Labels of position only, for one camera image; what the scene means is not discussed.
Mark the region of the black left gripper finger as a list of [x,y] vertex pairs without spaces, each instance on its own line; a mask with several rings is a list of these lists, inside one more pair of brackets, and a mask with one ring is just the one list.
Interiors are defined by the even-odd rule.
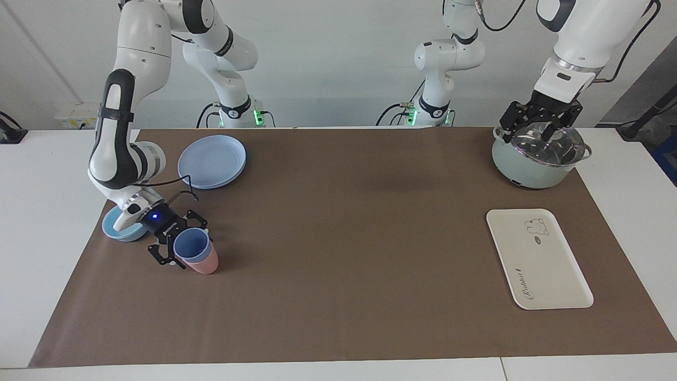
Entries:
[[561,129],[570,128],[582,112],[582,106],[570,106],[568,110],[557,116],[552,114],[550,123],[548,124],[548,140],[550,141],[553,135]]
[[511,103],[500,118],[501,138],[508,144],[518,130],[534,123],[535,106],[532,103]]

